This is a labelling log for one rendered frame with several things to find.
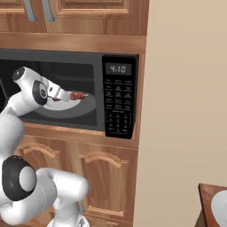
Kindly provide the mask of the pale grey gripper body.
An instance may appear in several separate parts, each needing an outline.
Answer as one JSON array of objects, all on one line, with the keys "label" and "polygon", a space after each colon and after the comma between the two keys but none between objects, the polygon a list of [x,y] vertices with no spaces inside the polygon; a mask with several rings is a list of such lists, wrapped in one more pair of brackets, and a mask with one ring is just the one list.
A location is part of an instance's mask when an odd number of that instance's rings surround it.
[{"label": "pale grey gripper body", "polygon": [[69,101],[70,100],[70,95],[67,91],[60,89],[56,97],[54,98],[57,101],[63,100],[63,101]]}]

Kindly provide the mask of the white plate in microwave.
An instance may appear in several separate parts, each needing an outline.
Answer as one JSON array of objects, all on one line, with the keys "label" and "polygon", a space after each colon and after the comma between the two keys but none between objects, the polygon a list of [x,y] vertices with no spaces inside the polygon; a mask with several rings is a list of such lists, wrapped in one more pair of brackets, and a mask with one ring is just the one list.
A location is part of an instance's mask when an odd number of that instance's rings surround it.
[{"label": "white plate in microwave", "polygon": [[44,108],[50,111],[65,111],[79,105],[80,102],[80,99],[69,100],[66,102],[63,100],[54,101],[52,98],[48,98],[48,101]]}]

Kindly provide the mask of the kebab skewer with red meat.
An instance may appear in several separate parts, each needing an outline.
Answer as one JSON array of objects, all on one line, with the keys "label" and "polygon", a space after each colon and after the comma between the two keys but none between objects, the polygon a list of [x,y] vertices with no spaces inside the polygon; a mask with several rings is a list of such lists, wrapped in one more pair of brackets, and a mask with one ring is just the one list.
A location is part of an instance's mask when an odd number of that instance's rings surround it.
[{"label": "kebab skewer with red meat", "polygon": [[69,97],[71,100],[84,99],[85,97],[87,97],[87,94],[84,92],[71,92],[69,94]]}]

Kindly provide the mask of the grey microwave turntable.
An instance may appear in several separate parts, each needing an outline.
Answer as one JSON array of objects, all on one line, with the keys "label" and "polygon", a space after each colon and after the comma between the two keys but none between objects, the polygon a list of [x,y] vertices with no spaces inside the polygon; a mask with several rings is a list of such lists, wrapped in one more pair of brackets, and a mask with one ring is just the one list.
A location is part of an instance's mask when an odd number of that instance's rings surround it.
[{"label": "grey microwave turntable", "polygon": [[45,109],[43,106],[37,109],[36,112],[41,116],[48,118],[66,119],[83,116],[96,108],[96,99],[91,94],[87,94],[87,97],[80,100],[81,102],[79,105],[65,111],[50,111]]}]

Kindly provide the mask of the black microwave oven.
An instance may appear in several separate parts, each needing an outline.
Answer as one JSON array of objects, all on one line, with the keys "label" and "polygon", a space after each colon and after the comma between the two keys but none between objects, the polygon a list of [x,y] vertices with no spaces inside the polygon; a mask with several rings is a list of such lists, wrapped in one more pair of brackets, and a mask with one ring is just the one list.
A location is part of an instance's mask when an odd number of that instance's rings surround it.
[{"label": "black microwave oven", "polygon": [[0,50],[0,110],[20,91],[14,71],[28,67],[63,90],[84,92],[96,108],[83,116],[54,119],[34,110],[22,117],[30,123],[104,131],[108,137],[132,138],[137,107],[137,55],[69,51]]}]

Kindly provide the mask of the white plate on counter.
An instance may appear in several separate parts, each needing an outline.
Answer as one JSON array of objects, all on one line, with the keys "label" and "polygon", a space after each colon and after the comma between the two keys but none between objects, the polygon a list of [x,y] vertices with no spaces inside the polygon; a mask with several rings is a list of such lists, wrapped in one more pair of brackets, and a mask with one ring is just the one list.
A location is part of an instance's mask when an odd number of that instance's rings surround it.
[{"label": "white plate on counter", "polygon": [[211,201],[211,210],[220,227],[227,227],[227,190],[218,192]]}]

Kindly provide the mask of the wooden base cupboard door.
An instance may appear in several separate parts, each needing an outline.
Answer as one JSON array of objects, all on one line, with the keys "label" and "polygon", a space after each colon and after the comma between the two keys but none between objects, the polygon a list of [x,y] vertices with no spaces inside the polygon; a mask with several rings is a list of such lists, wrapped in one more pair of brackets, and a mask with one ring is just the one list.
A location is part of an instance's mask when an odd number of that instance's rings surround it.
[{"label": "wooden base cupboard door", "polygon": [[86,215],[133,222],[137,150],[67,142],[72,168],[89,181]]},{"label": "wooden base cupboard door", "polygon": [[[71,170],[67,146],[63,140],[44,137],[24,136],[15,151],[35,170],[39,168],[57,168]],[[40,215],[24,223],[22,227],[45,227],[54,217],[53,207],[47,208]]]}]

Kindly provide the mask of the wooden wall cupboard door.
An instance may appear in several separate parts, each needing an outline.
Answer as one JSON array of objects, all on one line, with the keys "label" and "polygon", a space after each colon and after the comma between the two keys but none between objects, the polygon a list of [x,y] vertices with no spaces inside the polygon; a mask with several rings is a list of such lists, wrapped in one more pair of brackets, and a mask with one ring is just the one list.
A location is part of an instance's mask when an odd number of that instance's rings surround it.
[{"label": "wooden wall cupboard door", "polygon": [[146,35],[150,0],[50,0],[48,33]]},{"label": "wooden wall cupboard door", "polygon": [[0,0],[0,32],[44,33],[42,0],[30,0],[37,21],[28,20],[23,0]]}]

